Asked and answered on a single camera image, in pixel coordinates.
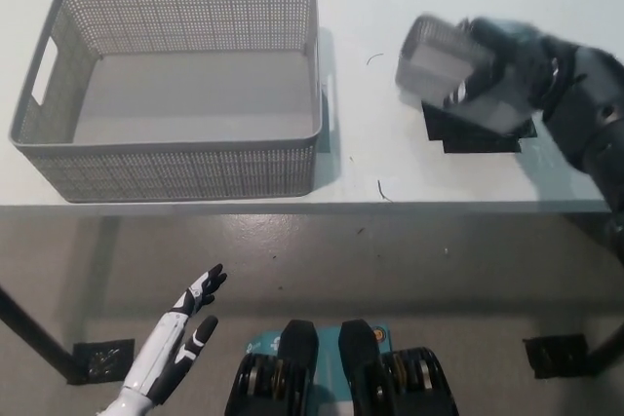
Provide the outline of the black and white right hand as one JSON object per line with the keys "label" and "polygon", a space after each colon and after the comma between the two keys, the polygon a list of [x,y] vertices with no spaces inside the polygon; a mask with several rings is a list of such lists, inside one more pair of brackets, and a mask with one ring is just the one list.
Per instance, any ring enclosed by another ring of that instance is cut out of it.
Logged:
{"label": "black and white right hand", "polygon": [[546,45],[546,36],[533,25],[517,20],[479,17],[465,19],[459,29],[488,51],[488,57],[443,101],[445,108],[486,95],[511,74],[512,89],[533,108],[551,92],[559,74],[559,60]]}

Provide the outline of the white and black left hand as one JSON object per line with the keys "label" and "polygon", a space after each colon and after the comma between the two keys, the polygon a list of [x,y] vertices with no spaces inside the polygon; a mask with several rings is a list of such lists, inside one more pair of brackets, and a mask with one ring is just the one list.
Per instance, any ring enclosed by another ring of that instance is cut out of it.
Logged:
{"label": "white and black left hand", "polygon": [[145,415],[173,394],[212,337],[218,318],[206,317],[184,337],[186,326],[215,300],[227,275],[221,264],[203,273],[157,322],[125,377],[106,415]]}

